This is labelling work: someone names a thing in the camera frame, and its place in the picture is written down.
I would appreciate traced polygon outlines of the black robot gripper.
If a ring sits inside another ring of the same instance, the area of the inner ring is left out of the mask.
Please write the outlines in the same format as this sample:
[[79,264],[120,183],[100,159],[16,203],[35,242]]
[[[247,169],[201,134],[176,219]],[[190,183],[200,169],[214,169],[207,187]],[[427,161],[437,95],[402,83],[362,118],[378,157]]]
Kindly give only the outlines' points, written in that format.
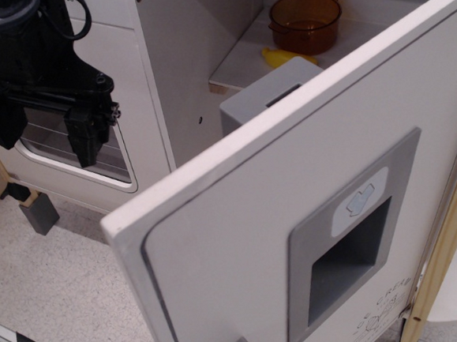
[[113,80],[76,54],[74,43],[90,32],[92,15],[85,0],[75,1],[84,10],[79,32],[66,0],[0,0],[0,146],[11,149],[20,140],[27,108],[60,113],[80,166],[90,167],[120,111]]

